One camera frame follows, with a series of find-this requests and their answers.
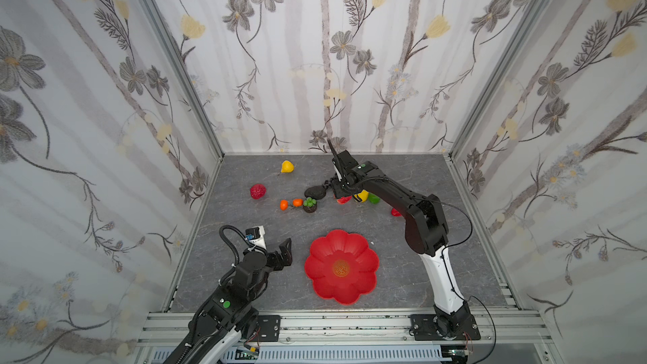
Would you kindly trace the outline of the red apple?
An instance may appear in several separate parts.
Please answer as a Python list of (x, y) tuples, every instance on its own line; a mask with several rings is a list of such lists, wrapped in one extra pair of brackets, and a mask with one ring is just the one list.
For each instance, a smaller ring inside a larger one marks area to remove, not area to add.
[(347, 204), (347, 202), (350, 202), (352, 199), (353, 199), (352, 196), (344, 196), (344, 197), (338, 198), (336, 201), (338, 204), (344, 205), (344, 204)]

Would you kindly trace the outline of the dark avocado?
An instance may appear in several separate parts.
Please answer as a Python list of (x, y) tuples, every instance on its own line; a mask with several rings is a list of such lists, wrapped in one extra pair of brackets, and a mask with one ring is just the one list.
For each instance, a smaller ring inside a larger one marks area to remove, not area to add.
[(323, 185), (311, 186), (304, 192), (305, 198), (311, 198), (313, 200), (319, 201), (326, 197), (327, 189)]

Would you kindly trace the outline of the red flower-shaped bowl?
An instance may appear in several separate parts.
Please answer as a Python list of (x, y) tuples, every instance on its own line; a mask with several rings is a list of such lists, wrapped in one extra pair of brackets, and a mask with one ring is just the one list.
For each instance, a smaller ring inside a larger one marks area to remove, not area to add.
[(379, 265), (365, 237), (335, 229), (311, 243), (304, 269), (320, 298), (352, 305), (374, 291)]

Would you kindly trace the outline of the dark red raspberry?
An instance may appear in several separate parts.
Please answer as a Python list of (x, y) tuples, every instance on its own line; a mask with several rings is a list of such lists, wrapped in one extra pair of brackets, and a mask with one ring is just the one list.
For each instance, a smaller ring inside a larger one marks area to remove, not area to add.
[(266, 195), (267, 189), (262, 184), (252, 185), (249, 189), (249, 194), (252, 199), (259, 200)]

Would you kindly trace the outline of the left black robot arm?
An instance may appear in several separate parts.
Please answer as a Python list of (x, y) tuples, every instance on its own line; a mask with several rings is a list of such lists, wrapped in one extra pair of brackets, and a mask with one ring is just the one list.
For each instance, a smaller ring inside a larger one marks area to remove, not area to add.
[(195, 311), (187, 335), (165, 362), (217, 363), (240, 340), (259, 335), (259, 311), (253, 303), (268, 287), (269, 274), (293, 262), (290, 238), (273, 252), (261, 247), (259, 241), (249, 241), (249, 248), (236, 254), (232, 269)]

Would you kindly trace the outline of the black grape bunch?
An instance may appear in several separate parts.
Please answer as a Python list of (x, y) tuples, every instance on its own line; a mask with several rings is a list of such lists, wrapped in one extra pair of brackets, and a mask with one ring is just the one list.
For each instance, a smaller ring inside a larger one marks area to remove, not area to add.
[(340, 181), (339, 181), (339, 178), (336, 175), (334, 175), (328, 180), (325, 180), (325, 183), (323, 185), (326, 190), (335, 191), (339, 187)]

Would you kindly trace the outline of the yellow lemon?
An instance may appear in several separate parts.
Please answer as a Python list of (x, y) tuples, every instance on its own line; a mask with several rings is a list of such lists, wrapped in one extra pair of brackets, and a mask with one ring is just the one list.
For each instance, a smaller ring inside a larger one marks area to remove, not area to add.
[(366, 190), (361, 191), (360, 193), (356, 194), (356, 199), (359, 202), (366, 202), (369, 198), (370, 193)]

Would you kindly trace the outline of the green pepper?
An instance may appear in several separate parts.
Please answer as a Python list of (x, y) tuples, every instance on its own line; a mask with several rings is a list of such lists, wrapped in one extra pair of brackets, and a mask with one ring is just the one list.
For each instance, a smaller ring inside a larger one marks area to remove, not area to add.
[(379, 202), (381, 201), (381, 199), (377, 195), (372, 194), (372, 193), (369, 194), (368, 200), (372, 204), (379, 204)]

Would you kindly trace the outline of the dark mangosteen green top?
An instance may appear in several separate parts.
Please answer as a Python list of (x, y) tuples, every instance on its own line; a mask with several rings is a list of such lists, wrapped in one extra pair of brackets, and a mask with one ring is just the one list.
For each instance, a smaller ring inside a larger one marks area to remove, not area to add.
[(308, 197), (303, 201), (303, 210), (307, 213), (316, 212), (318, 208), (318, 202), (312, 197)]

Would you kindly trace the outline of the small yellow pear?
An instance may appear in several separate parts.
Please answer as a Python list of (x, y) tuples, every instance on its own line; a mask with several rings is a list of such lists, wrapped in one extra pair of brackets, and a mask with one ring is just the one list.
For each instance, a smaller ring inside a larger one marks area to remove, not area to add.
[(281, 164), (281, 173), (283, 173), (283, 174), (289, 174), (289, 173), (292, 173), (294, 170), (295, 170), (295, 166), (294, 166), (294, 164), (293, 164), (292, 162), (290, 162), (289, 160), (285, 160), (285, 161)]

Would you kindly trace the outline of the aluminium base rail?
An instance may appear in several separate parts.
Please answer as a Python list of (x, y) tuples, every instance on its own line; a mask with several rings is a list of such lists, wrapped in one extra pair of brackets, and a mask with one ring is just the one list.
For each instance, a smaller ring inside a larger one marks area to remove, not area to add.
[(280, 345), (439, 345), (452, 362), (558, 363), (554, 340), (540, 314), (514, 307), (472, 310), (474, 320), (451, 340), (441, 338), (429, 308), (265, 311), (278, 315)]

